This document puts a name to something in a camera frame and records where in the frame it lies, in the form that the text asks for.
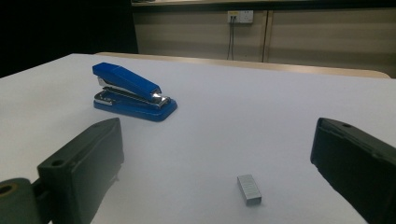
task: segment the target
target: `cable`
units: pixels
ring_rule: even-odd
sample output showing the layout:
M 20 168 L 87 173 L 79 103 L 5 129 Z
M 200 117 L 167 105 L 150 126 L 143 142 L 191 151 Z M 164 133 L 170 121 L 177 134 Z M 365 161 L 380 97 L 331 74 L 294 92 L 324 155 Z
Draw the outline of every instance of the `cable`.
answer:
M 236 20 L 236 17 L 233 17 L 233 29 L 235 27 L 235 20 Z M 231 58 L 233 59 L 233 43 L 231 44 Z
M 227 60 L 230 58 L 230 50 L 231 50 L 231 59 L 233 60 L 233 28 L 235 25 L 235 16 L 231 16 L 230 19 L 230 38 L 228 40 L 228 53 L 227 53 Z
M 232 34 L 232 28 L 233 28 L 233 16 L 230 18 L 230 34 L 229 34 L 229 40 L 228 40 L 228 53 L 227 53 L 227 60 L 230 58 L 230 48 L 231 48 L 231 34 Z

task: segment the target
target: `electrical outlet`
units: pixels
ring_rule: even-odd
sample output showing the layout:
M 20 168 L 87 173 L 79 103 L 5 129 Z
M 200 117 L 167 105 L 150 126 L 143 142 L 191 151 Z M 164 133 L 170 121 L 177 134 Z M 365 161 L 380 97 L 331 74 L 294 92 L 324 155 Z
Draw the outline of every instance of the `electrical outlet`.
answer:
M 239 23 L 239 11 L 228 11 L 228 14 L 227 14 L 227 22 L 228 23 L 231 22 L 232 17 L 235 17 L 235 19 L 233 19 L 233 23 Z
M 253 23 L 253 10 L 239 11 L 240 23 Z

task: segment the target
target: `white table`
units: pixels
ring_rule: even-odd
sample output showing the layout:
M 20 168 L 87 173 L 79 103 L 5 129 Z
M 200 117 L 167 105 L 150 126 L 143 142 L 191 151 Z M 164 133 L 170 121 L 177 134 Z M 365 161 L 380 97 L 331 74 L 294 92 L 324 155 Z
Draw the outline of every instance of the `white table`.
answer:
M 178 109 L 163 122 L 94 109 L 92 66 L 159 84 Z M 396 80 L 70 55 L 0 79 L 0 179 L 37 165 L 95 122 L 120 117 L 125 163 L 101 223 L 365 223 L 310 163 L 318 118 L 396 146 Z M 262 204 L 246 207 L 238 175 Z

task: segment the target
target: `blue stapler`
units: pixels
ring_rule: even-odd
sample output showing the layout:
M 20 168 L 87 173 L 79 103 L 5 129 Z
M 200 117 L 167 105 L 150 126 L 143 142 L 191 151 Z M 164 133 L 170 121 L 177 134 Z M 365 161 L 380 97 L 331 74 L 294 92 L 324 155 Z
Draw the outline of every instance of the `blue stapler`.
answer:
M 95 108 L 152 121 L 166 119 L 177 108 L 158 85 L 119 65 L 99 63 L 92 71 L 103 87 L 94 97 Z

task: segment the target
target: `dark background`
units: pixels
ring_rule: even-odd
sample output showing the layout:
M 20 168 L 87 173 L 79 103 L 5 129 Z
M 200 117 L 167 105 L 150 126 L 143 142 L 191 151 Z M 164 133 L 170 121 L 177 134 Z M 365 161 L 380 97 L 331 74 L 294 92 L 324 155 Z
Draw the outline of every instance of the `dark background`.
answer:
M 6 0 L 0 19 L 0 77 L 71 53 L 138 53 L 129 0 Z

